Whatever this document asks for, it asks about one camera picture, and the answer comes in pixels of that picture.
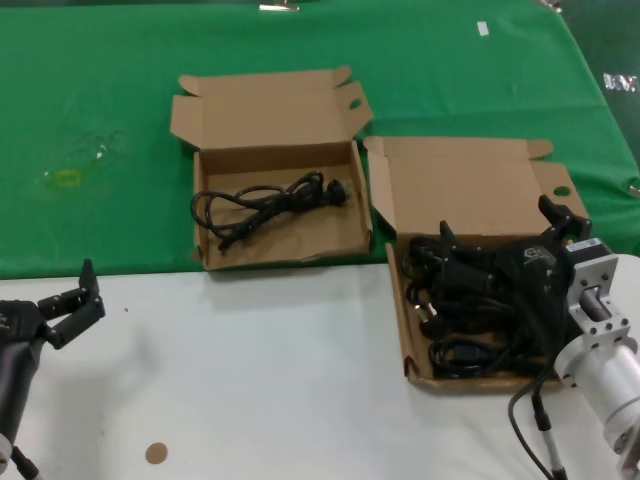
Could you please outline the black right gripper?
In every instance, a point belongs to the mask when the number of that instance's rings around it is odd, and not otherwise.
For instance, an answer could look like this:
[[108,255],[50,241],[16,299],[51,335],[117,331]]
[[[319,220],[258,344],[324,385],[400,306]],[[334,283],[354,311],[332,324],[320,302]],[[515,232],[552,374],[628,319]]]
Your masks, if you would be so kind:
[[566,345],[570,274],[562,253],[568,237],[591,237],[591,221],[543,194],[538,209],[549,227],[538,236],[513,237],[493,248],[461,245],[446,221],[440,228],[440,282],[450,288],[493,288],[506,293],[515,319],[532,339],[549,373]]

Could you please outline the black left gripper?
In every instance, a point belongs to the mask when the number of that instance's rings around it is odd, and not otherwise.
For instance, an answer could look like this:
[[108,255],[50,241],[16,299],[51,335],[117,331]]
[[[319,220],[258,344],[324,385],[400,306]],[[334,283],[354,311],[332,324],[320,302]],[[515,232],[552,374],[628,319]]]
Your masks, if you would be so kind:
[[37,303],[1,302],[1,434],[16,435],[45,340],[62,349],[106,315],[93,264],[78,287]]

